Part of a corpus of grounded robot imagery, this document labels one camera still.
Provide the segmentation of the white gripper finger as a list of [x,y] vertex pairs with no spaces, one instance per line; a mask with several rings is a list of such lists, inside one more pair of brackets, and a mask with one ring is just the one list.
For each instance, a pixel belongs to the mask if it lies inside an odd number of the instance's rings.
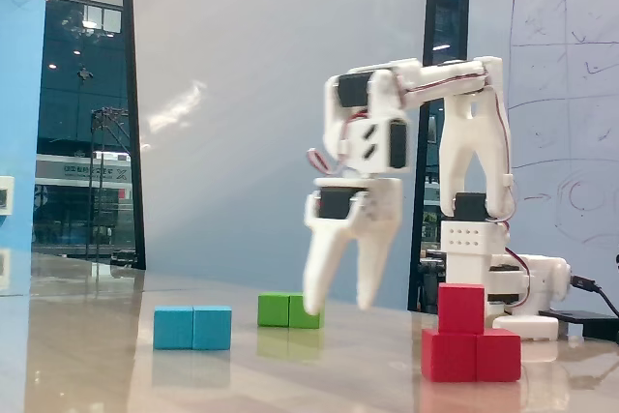
[[373,304],[399,228],[400,220],[367,218],[358,228],[357,305],[361,310]]
[[367,229],[367,190],[353,190],[346,195],[348,213],[342,219],[319,216],[322,195],[312,193],[306,200],[305,224],[311,230],[309,254],[303,274],[303,303],[305,312],[322,312],[325,299],[333,282],[348,243],[359,239]]

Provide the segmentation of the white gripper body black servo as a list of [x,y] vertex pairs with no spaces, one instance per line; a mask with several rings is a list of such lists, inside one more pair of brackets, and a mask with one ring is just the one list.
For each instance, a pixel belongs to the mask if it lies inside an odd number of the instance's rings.
[[363,212],[373,220],[394,219],[401,210],[396,178],[323,177],[314,180],[313,212],[320,219],[351,220]]

